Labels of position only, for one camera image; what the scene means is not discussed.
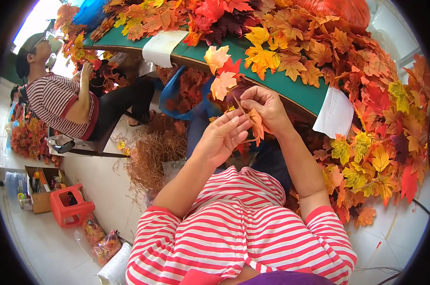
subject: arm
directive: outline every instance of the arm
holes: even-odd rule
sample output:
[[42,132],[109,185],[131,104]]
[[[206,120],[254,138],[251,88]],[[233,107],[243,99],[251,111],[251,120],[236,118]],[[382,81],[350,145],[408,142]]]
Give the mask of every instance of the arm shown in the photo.
[[246,139],[250,127],[250,121],[239,109],[211,123],[188,162],[158,193],[153,205],[166,208],[183,219],[215,169]]
[[299,194],[302,218],[320,206],[330,206],[321,170],[286,115],[277,93],[254,86],[241,95],[242,107],[255,108],[277,138],[286,168]]
[[82,72],[80,74],[80,91],[78,98],[71,105],[64,118],[76,123],[86,124],[90,118],[90,75],[93,71],[91,63],[86,62],[83,64]]

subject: cardboard box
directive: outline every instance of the cardboard box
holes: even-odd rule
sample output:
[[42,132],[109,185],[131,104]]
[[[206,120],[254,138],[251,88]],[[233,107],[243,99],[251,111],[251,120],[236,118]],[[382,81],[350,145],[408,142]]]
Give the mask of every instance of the cardboard box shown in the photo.
[[[41,168],[41,167],[24,167],[26,172],[26,183],[28,188],[28,195],[31,197],[31,201],[33,204],[33,212],[35,214],[37,213],[44,213],[44,212],[50,212],[50,194],[52,193],[52,190],[50,188],[50,185],[47,183],[50,183],[54,176],[61,175],[62,182],[68,186],[69,181],[66,179],[66,177],[59,171],[58,168]],[[39,186],[41,188],[40,192],[33,192],[31,188],[32,184],[32,178],[34,177],[34,173],[39,173],[39,176],[43,176],[43,179],[39,179]]]

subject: orange plastic bag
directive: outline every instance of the orange plastic bag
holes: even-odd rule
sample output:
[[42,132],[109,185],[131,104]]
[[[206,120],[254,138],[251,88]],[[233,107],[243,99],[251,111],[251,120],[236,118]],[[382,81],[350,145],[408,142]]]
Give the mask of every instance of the orange plastic bag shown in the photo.
[[370,23],[370,11],[366,0],[294,0],[294,3],[310,12],[339,16],[352,28],[365,30]]

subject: black pants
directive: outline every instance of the black pants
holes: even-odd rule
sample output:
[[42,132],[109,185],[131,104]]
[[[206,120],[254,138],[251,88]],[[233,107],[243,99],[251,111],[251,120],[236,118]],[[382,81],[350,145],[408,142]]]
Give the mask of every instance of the black pants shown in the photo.
[[150,102],[155,93],[155,85],[147,78],[139,78],[134,84],[118,88],[99,98],[98,120],[87,141],[99,140],[120,120],[132,106],[131,113],[140,123],[150,120]]

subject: red plastic stool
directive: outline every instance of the red plastic stool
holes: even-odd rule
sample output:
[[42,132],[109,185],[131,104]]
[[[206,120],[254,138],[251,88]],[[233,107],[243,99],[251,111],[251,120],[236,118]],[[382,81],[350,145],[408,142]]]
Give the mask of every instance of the red plastic stool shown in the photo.
[[[94,210],[93,202],[84,201],[78,189],[81,184],[70,186],[61,190],[53,191],[50,194],[50,208],[58,225],[62,228],[75,227],[82,224],[85,216]],[[69,205],[68,192],[72,192],[77,201],[77,205]],[[73,222],[66,222],[66,219],[72,217]]]

